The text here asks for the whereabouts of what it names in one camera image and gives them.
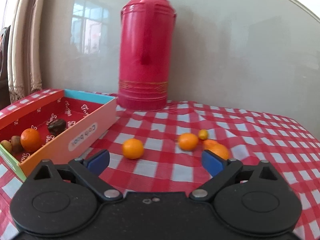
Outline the front orange tangerine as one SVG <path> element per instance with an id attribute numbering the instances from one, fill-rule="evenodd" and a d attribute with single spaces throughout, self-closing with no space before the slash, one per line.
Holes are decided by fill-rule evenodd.
<path id="1" fill-rule="evenodd" d="M 224 160 L 229 159 L 229 150 L 222 144 L 213 144 L 209 150 Z"/>

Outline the reddish orange tangerine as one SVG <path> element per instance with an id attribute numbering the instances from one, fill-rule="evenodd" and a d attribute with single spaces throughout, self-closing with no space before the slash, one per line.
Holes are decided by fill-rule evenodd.
<path id="1" fill-rule="evenodd" d="M 212 139 L 207 139 L 202 142 L 202 146 L 204 150 L 211 150 L 215 145 L 218 145 L 218 144 L 219 143 L 217 141 Z"/>

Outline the small yellow kumquat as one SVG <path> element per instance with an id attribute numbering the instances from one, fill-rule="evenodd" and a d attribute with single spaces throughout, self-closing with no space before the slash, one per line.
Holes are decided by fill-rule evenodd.
<path id="1" fill-rule="evenodd" d="M 206 129 L 202 129 L 198 132 L 198 137 L 200 140 L 207 140 L 209 137 L 209 133 Z"/>

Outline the lone orange tangerine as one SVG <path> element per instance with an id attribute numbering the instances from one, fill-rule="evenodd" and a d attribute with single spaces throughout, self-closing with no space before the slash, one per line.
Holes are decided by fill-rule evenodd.
<path id="1" fill-rule="evenodd" d="M 138 139 L 128 139 L 122 144 L 122 153 L 127 159 L 139 159 L 144 154 L 144 145 Z"/>

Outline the colourful cardboard box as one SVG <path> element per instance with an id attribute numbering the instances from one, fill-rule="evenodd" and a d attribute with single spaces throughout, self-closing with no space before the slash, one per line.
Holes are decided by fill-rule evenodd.
<path id="1" fill-rule="evenodd" d="M 79 157 L 116 121 L 114 96 L 70 89 L 35 92 L 1 109 L 1 161 L 26 180 L 43 159 Z"/>

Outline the dark avocado fruit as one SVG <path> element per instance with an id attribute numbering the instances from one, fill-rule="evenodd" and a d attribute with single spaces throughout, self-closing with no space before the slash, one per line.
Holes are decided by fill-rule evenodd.
<path id="1" fill-rule="evenodd" d="M 67 127 L 66 121 L 63 119 L 55 119 L 51 121 L 47 128 L 50 134 L 57 136 L 61 134 Z"/>

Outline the orange tangerine in box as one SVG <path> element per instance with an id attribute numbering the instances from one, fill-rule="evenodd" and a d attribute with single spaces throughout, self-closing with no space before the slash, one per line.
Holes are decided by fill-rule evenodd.
<path id="1" fill-rule="evenodd" d="M 25 129 L 21 136 L 20 142 L 26 152 L 34 153 L 42 146 L 42 138 L 36 129 Z"/>

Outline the red white checkered tablecloth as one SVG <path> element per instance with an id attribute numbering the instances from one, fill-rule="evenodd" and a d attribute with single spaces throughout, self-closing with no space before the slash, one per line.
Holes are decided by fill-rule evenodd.
<path id="1" fill-rule="evenodd" d="M 122 193 L 190 193 L 210 178 L 201 164 L 203 146 L 198 143 L 193 151 L 183 151 L 177 141 L 183 133 L 197 136 L 202 129 L 245 165 L 271 163 L 302 204 L 295 234 L 319 239 L 319 141 L 293 119 L 191 101 L 169 102 L 151 112 L 117 105 L 115 123 L 81 155 L 88 158 L 108 150 L 110 164 L 100 178 Z M 123 156 L 122 144 L 131 138 L 144 145 L 139 159 Z M 1 161 L 1 239 L 17 235 L 9 205 L 22 183 Z"/>

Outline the brown kiwi fruit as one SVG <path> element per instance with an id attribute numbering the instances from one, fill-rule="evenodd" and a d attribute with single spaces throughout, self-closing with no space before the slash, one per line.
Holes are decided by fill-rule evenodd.
<path id="1" fill-rule="evenodd" d="M 21 144 L 21 138 L 20 136 L 13 135 L 10 139 L 12 153 L 17 154 L 24 151 L 24 148 Z"/>

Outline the greenish kiwi fruit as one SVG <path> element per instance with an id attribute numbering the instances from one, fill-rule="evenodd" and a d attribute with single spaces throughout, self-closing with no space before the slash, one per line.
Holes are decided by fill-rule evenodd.
<path id="1" fill-rule="evenodd" d="M 9 141 L 7 140 L 2 140 L 1 141 L 1 145 L 5 148 L 5 150 L 9 153 L 12 152 L 12 145 Z"/>

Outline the beige curtain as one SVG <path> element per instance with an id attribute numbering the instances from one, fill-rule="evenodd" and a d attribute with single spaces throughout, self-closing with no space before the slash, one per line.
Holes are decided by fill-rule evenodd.
<path id="1" fill-rule="evenodd" d="M 42 89 L 40 25 L 44 0 L 17 0 L 10 26 L 8 86 L 12 103 Z"/>

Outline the red thermos flask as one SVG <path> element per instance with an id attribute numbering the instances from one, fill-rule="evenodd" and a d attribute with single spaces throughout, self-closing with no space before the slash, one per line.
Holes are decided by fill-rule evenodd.
<path id="1" fill-rule="evenodd" d="M 120 21 L 118 103 L 134 111 L 162 109 L 176 12 L 168 0 L 130 0 Z"/>

